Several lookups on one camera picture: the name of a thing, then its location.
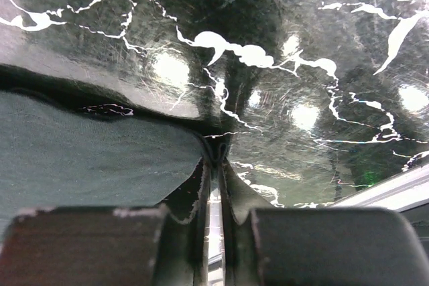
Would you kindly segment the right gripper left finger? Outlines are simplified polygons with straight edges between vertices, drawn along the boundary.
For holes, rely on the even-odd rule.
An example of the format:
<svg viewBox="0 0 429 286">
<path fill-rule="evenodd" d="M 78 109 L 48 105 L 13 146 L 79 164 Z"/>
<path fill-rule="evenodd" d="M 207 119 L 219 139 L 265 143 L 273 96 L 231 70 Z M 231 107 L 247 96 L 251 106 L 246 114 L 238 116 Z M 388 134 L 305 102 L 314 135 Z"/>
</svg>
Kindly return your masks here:
<svg viewBox="0 0 429 286">
<path fill-rule="evenodd" d="M 206 285 L 210 169 L 152 207 L 22 210 L 1 245 L 2 285 Z"/>
</svg>

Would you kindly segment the black t-shirt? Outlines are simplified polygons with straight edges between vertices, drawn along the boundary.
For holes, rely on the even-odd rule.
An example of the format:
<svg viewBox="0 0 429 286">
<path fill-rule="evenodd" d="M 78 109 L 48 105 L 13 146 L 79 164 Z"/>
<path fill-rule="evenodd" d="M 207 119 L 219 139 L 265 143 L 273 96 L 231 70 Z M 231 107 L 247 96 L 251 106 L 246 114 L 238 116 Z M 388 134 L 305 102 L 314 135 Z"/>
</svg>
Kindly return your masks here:
<svg viewBox="0 0 429 286">
<path fill-rule="evenodd" d="M 155 206 L 225 145 L 163 121 L 1 93 L 1 227 L 21 209 Z"/>
</svg>

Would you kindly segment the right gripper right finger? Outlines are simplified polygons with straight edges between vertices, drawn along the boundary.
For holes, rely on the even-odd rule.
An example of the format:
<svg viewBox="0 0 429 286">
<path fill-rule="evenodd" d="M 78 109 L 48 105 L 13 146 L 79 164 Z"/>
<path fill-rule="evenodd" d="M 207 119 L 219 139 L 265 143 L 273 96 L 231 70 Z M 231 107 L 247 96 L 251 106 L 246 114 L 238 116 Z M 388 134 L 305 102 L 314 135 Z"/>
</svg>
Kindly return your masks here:
<svg viewBox="0 0 429 286">
<path fill-rule="evenodd" d="M 218 169 L 226 285 L 427 285 L 411 224 L 382 208 L 276 208 Z"/>
</svg>

